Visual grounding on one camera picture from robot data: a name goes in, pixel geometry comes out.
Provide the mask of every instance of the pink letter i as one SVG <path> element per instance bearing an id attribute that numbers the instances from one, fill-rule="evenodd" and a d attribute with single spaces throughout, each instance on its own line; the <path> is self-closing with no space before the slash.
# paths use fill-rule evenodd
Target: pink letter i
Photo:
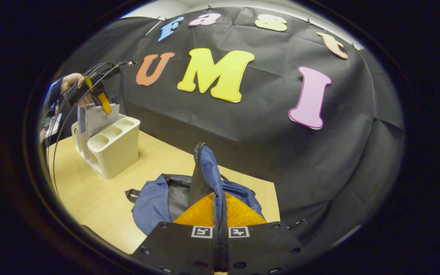
<path id="1" fill-rule="evenodd" d="M 332 81 L 328 76 L 312 68 L 301 66 L 298 71 L 303 75 L 302 92 L 298 105 L 288 112 L 288 116 L 294 122 L 318 130 L 324 125 L 320 112 L 325 87 Z"/>

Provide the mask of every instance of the hand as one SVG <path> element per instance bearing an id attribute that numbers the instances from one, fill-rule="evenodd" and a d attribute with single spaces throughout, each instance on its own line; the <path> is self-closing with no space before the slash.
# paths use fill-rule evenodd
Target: hand
<path id="1" fill-rule="evenodd" d="M 45 133 L 46 133 L 47 131 L 45 130 L 45 129 L 42 129 L 41 131 L 40 131 L 40 143 L 42 143 L 42 141 L 44 141 L 44 139 L 45 139 Z"/>
<path id="2" fill-rule="evenodd" d="M 80 73 L 71 73 L 70 75 L 67 75 L 62 80 L 61 85 L 61 94 L 65 93 L 72 85 L 74 85 L 77 82 L 77 87 L 81 87 L 84 82 L 84 77 Z M 77 106 L 80 106 L 82 108 L 87 108 L 88 104 L 91 104 L 91 93 L 87 93 L 84 98 L 79 101 Z"/>

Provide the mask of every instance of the foam letter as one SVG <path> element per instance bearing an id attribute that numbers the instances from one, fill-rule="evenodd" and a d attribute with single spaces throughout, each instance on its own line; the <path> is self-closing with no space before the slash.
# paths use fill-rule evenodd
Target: foam letter
<path id="1" fill-rule="evenodd" d="M 190 26 L 197 26 L 197 25 L 211 25 L 213 23 L 217 22 L 217 19 L 222 16 L 221 14 L 218 13 L 208 13 L 208 14 L 203 14 L 200 15 L 197 19 L 194 19 L 193 21 L 190 22 Z"/>
<path id="2" fill-rule="evenodd" d="M 204 93 L 215 79 L 220 77 L 218 84 L 211 89 L 212 96 L 231 102 L 241 101 L 239 86 L 247 64 L 254 59 L 253 54 L 233 50 L 216 64 L 213 63 L 210 49 L 192 49 L 189 54 L 191 60 L 183 80 L 178 83 L 178 89 L 187 92 L 194 91 L 196 85 L 193 80 L 197 75 L 199 91 Z"/>
<path id="3" fill-rule="evenodd" d="M 160 34 L 159 40 L 157 40 L 157 42 L 160 42 L 164 38 L 170 36 L 173 33 L 173 29 L 176 29 L 178 27 L 179 21 L 181 21 L 183 19 L 184 19 L 184 17 L 181 16 L 178 19 L 176 19 L 175 21 L 172 21 L 171 23 L 162 27 L 161 28 L 162 33 Z"/>
<path id="4" fill-rule="evenodd" d="M 339 49 L 339 46 L 344 48 L 344 45 L 342 45 L 341 42 L 337 42 L 333 36 L 327 33 L 318 32 L 317 34 L 320 35 L 324 39 L 325 46 L 334 54 L 336 54 L 339 57 L 342 57 L 344 59 L 348 59 L 349 56 L 347 56 L 346 53 L 342 52 L 341 49 Z"/>
<path id="5" fill-rule="evenodd" d="M 157 54 L 149 54 L 148 56 L 144 57 L 144 62 L 140 66 L 140 69 L 138 70 L 137 76 L 135 78 L 137 84 L 148 86 L 154 83 L 159 78 L 160 73 L 162 73 L 162 70 L 164 69 L 164 66 L 166 66 L 167 61 L 173 56 L 173 52 L 165 52 L 161 54 L 159 64 L 157 64 L 154 73 L 152 73 L 152 75 L 150 76 L 147 76 L 145 74 L 149 69 L 150 63 L 152 63 L 152 61 L 157 58 Z"/>
<path id="6" fill-rule="evenodd" d="M 332 81 L 328 76 L 312 68 L 299 67 L 298 71 L 303 75 L 302 92 L 298 105 L 288 112 L 288 116 L 294 122 L 312 129 L 320 129 L 324 125 L 320 113 L 325 87 Z"/>
<path id="7" fill-rule="evenodd" d="M 285 31 L 288 29 L 286 27 L 286 20 L 277 17 L 271 14 L 259 14 L 257 17 L 259 20 L 256 20 L 254 23 L 256 23 L 256 26 L 259 28 L 265 28 L 265 29 L 272 29 L 276 31 Z"/>

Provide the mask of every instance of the paper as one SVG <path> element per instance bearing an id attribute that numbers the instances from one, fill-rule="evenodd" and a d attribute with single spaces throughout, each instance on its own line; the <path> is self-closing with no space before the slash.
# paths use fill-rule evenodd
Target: paper
<path id="1" fill-rule="evenodd" d="M 84 112 L 84 123 L 86 125 L 87 136 L 92 138 L 100 131 L 118 121 L 120 105 L 110 104 L 112 112 L 107 115 L 100 106 L 86 108 Z"/>
<path id="2" fill-rule="evenodd" d="M 89 103 L 86 108 L 94 107 L 94 103 Z M 84 123 L 84 113 L 86 112 L 85 108 L 81 106 L 77 106 L 77 133 L 78 136 L 81 136 L 86 131 L 86 124 Z"/>

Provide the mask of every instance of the orange soft pad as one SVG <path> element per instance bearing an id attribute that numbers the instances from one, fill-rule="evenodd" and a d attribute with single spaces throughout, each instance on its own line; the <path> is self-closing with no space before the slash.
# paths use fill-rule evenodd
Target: orange soft pad
<path id="1" fill-rule="evenodd" d="M 174 222 L 188 226 L 213 227 L 213 193 L 191 205 Z"/>
<path id="2" fill-rule="evenodd" d="M 251 207 L 241 202 L 239 199 L 225 193 L 227 195 L 227 226 L 253 226 L 266 223 Z"/>

